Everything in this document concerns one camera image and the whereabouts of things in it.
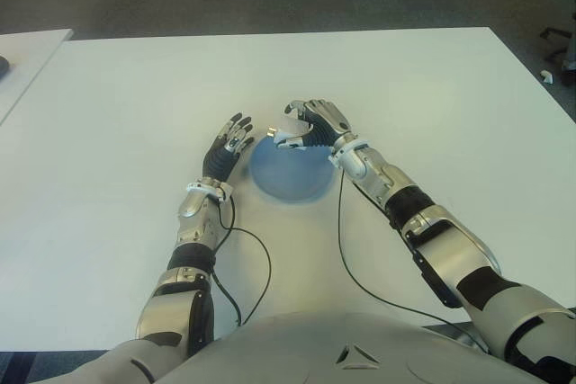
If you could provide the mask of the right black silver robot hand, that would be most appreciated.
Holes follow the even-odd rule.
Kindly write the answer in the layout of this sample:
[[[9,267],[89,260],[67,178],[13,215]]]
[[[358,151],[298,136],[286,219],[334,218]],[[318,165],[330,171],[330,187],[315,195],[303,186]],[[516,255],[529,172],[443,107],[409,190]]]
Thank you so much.
[[[279,149],[301,147],[333,147],[338,139],[351,132],[347,118],[337,106],[325,100],[294,100],[284,109],[285,114],[297,111],[297,118],[308,125],[306,132],[280,140]]]

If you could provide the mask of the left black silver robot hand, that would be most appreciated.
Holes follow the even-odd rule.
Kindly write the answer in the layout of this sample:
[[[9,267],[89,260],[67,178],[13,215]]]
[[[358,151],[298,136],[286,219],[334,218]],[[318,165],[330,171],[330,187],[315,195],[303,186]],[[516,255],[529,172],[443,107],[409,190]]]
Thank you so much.
[[[202,161],[202,176],[219,182],[226,182],[241,154],[254,138],[250,116],[241,112],[233,115],[220,129]]]

